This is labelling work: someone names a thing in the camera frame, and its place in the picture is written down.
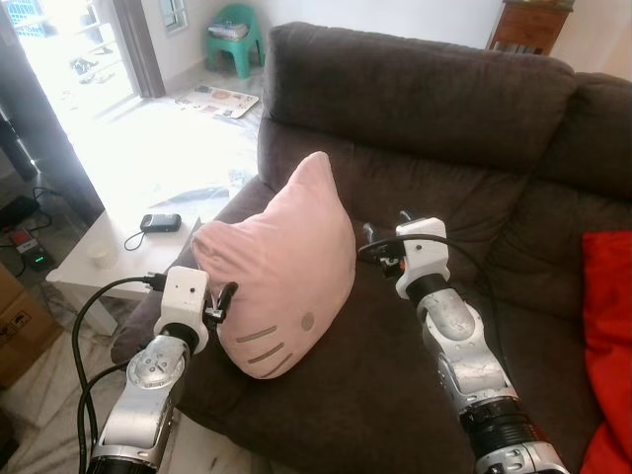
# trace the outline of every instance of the cat-shaped pillow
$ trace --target cat-shaped pillow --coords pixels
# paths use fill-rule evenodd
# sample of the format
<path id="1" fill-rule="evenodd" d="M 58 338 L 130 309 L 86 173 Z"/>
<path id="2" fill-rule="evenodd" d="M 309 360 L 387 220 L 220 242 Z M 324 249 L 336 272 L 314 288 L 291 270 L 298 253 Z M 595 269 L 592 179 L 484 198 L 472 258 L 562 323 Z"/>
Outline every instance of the cat-shaped pillow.
<path id="1" fill-rule="evenodd" d="M 354 284 L 356 239 L 323 152 L 298 165 L 264 212 L 237 224 L 209 222 L 192 245 L 214 298 L 227 282 L 239 284 L 217 333 L 255 378 L 278 377 L 299 362 Z"/>

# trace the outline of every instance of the red pillow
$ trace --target red pillow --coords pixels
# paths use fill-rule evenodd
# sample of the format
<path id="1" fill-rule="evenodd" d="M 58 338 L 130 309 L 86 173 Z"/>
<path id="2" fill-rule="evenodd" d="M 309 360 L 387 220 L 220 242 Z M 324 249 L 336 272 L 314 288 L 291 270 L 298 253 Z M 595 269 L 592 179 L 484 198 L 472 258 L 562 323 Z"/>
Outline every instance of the red pillow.
<path id="1" fill-rule="evenodd" d="M 582 474 L 632 473 L 632 231 L 584 234 L 586 365 L 605 416 Z"/>

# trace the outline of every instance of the doorway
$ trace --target doorway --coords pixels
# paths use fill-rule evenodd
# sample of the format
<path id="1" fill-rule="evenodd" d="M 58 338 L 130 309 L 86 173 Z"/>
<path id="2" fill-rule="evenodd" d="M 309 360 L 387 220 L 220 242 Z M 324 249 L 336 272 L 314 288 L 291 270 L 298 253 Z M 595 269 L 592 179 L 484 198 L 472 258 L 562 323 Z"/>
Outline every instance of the doorway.
<path id="1" fill-rule="evenodd" d="M 64 131 L 137 95 L 112 0 L 0 0 Z"/>

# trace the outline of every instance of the brown sofa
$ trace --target brown sofa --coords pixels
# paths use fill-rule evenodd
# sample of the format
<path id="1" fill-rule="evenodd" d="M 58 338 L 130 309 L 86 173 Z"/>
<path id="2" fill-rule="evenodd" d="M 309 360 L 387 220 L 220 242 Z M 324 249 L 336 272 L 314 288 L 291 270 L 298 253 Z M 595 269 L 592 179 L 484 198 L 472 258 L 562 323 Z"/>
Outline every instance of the brown sofa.
<path id="1" fill-rule="evenodd" d="M 547 57 L 289 24 L 271 31 L 264 105 L 259 176 L 217 218 L 262 211 L 324 150 L 358 245 L 366 221 L 392 234 L 400 209 L 442 219 L 492 279 L 524 408 L 578 472 L 601 421 L 584 366 L 581 235 L 632 227 L 631 84 Z M 188 249 L 178 263 L 195 264 Z M 448 265 L 494 349 L 480 276 L 459 255 Z M 151 337 L 159 300 L 130 316 L 115 361 Z M 393 281 L 358 263 L 347 304 L 295 368 L 249 378 L 211 336 L 180 408 L 300 472 L 470 473 L 435 367 Z"/>

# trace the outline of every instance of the green plastic stool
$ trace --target green plastic stool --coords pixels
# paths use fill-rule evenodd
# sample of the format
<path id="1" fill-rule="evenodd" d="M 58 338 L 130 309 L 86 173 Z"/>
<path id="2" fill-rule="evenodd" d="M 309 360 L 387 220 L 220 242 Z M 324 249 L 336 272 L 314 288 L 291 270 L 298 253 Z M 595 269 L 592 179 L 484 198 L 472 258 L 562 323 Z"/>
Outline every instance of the green plastic stool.
<path id="1" fill-rule="evenodd" d="M 259 62 L 264 65 L 264 44 L 261 38 L 261 31 L 257 24 L 255 11 L 248 5 L 236 3 L 228 5 L 213 19 L 213 23 L 227 23 L 233 25 L 244 24 L 248 27 L 248 33 L 238 41 L 214 38 L 208 33 L 206 37 L 206 66 L 211 69 L 215 66 L 215 55 L 218 51 L 227 51 L 233 55 L 237 75 L 241 79 L 250 77 L 250 60 L 248 51 L 257 45 Z"/>

